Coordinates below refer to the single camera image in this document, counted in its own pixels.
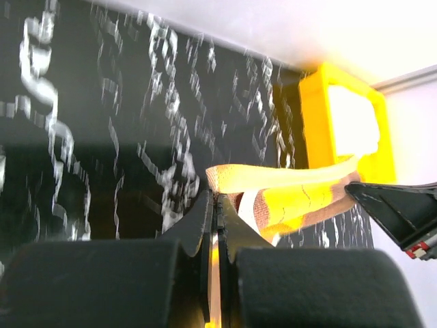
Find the towel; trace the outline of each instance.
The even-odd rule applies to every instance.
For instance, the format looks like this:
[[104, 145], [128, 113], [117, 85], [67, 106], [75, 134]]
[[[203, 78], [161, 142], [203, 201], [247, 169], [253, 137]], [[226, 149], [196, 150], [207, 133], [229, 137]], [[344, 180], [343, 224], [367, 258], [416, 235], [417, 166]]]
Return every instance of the towel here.
[[206, 170], [211, 190], [228, 194], [240, 217], [263, 238], [298, 229], [353, 207], [344, 187], [360, 181], [358, 158], [320, 169], [217, 165]]

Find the striped cloth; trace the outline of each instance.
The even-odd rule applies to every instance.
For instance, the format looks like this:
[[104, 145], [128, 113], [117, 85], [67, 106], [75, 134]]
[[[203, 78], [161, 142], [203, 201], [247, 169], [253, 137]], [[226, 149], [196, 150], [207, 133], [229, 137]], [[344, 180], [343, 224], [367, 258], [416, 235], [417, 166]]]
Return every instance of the striped cloth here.
[[267, 240], [312, 226], [354, 205], [344, 187], [359, 181], [358, 159], [320, 169], [218, 165], [206, 170], [215, 193], [228, 194], [240, 217]]

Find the yellow box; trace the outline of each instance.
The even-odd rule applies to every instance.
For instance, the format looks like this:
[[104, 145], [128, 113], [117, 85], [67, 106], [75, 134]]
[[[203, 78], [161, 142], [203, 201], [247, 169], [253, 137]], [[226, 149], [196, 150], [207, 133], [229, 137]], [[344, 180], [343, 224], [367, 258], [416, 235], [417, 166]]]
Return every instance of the yellow box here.
[[328, 63], [322, 64], [317, 72], [299, 83], [309, 168], [331, 166], [341, 161], [334, 140], [329, 85], [346, 87], [372, 103], [380, 130], [378, 151], [364, 156], [358, 162], [358, 172], [363, 182], [394, 184], [395, 164], [384, 95]]

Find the yellow bin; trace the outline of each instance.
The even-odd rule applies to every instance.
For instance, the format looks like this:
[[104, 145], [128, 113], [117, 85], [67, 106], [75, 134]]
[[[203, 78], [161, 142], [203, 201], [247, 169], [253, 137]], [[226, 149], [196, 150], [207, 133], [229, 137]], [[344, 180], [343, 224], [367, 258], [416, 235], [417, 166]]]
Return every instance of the yellow bin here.
[[310, 169], [334, 165], [342, 160], [337, 156], [333, 122], [328, 94], [329, 85], [340, 85], [370, 100], [374, 109], [380, 141], [378, 151], [361, 158], [358, 172], [363, 182], [394, 184], [396, 182], [393, 148], [384, 95], [366, 83], [337, 67], [325, 63], [317, 72], [299, 83], [300, 102]]

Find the marble tabletop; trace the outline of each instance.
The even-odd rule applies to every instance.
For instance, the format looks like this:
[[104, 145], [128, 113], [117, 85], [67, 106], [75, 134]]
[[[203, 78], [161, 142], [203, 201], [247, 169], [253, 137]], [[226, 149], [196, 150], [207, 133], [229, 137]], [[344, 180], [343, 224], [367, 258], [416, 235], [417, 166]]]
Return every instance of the marble tabletop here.
[[[307, 167], [305, 74], [267, 57], [80, 0], [0, 0], [0, 45], [0, 260], [32, 241], [154, 238], [212, 165]], [[372, 245], [358, 206], [278, 244]]]

